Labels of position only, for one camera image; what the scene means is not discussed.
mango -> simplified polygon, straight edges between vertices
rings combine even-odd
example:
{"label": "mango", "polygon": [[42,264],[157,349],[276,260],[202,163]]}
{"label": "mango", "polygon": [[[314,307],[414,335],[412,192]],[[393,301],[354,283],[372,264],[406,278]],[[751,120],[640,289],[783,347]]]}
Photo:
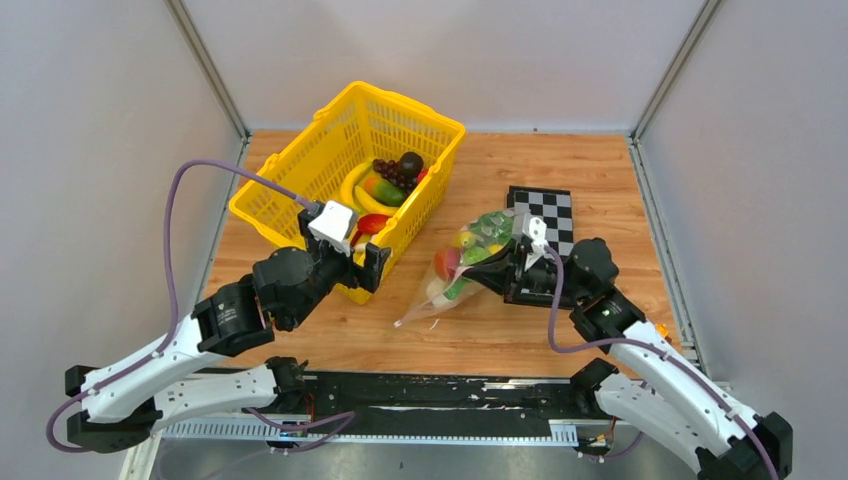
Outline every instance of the mango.
{"label": "mango", "polygon": [[362,187],[374,200],[389,207],[399,207],[406,200],[406,195],[384,178],[370,177]]}

plastic bag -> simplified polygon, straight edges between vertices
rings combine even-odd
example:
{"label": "plastic bag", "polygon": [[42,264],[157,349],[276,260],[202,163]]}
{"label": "plastic bag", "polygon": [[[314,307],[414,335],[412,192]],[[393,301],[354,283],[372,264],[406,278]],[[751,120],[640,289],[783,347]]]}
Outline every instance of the plastic bag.
{"label": "plastic bag", "polygon": [[436,252],[412,307],[395,322],[427,318],[450,310],[484,287],[462,277],[462,272],[497,253],[512,238],[512,209],[485,213],[463,226],[451,243]]}

white wall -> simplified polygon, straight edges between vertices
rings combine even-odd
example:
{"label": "white wall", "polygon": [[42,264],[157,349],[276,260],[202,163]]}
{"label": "white wall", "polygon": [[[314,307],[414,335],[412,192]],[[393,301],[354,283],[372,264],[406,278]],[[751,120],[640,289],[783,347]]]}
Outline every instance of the white wall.
{"label": "white wall", "polygon": [[301,128],[352,80],[470,130],[635,126],[702,0],[186,0],[251,128]]}
{"label": "white wall", "polygon": [[848,3],[725,2],[645,141],[708,365],[844,478]]}
{"label": "white wall", "polygon": [[[0,476],[116,478],[124,454],[45,440],[64,371],[164,332],[173,172],[240,145],[164,2],[3,2],[0,45]],[[228,178],[186,180],[174,217],[184,312]]]}

red apple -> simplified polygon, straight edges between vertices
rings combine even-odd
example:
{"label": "red apple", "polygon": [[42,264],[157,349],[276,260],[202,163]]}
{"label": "red apple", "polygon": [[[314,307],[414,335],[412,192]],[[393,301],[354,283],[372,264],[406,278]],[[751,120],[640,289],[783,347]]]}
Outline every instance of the red apple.
{"label": "red apple", "polygon": [[436,270],[436,275],[443,281],[449,282],[456,275],[459,258],[458,248],[445,247],[436,252],[436,256],[433,258],[433,268]]}

plastic basket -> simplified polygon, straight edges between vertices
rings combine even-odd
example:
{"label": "plastic basket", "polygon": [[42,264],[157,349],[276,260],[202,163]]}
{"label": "plastic basket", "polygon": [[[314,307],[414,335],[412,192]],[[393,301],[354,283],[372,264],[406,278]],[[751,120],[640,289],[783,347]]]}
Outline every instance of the plastic basket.
{"label": "plastic basket", "polygon": [[[383,276],[391,271],[409,242],[442,201],[465,127],[432,108],[403,95],[365,82],[353,82],[326,107],[282,152],[271,155],[259,175],[306,198],[326,202],[335,198],[345,175],[360,163],[398,159],[407,151],[424,158],[429,168],[386,228],[371,238],[379,247],[391,247]],[[301,207],[256,182],[245,184],[230,200],[230,210],[253,225],[278,247],[304,247],[297,225]],[[354,261],[362,265],[364,254]],[[362,289],[336,287],[364,304],[371,294]]]}

